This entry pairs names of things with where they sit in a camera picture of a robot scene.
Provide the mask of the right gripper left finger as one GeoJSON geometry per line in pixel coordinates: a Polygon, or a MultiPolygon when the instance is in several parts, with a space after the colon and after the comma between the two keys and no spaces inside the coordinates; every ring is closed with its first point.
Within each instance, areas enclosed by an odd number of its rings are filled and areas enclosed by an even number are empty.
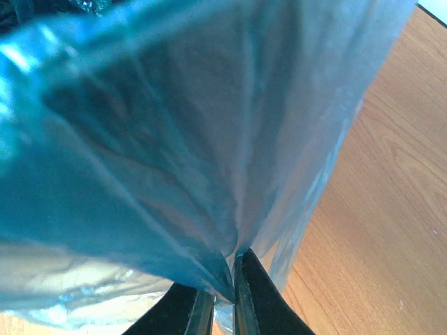
{"type": "Polygon", "coordinates": [[[212,295],[175,283],[123,335],[209,335],[213,317],[212,295]]]}

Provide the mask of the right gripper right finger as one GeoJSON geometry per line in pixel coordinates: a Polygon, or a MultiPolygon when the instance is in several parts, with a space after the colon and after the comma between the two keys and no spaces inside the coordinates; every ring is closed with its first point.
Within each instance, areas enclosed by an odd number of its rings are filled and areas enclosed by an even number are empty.
{"type": "Polygon", "coordinates": [[[234,270],[234,334],[314,335],[285,302],[252,250],[236,257],[234,270]]]}

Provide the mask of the blue plastic trash bag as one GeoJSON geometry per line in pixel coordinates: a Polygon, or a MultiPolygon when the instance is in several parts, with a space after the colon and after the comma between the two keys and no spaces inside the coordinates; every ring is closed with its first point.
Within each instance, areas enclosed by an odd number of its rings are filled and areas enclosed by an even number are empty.
{"type": "Polygon", "coordinates": [[[173,283],[283,290],[414,1],[2,1],[1,311],[113,334],[173,283]]]}

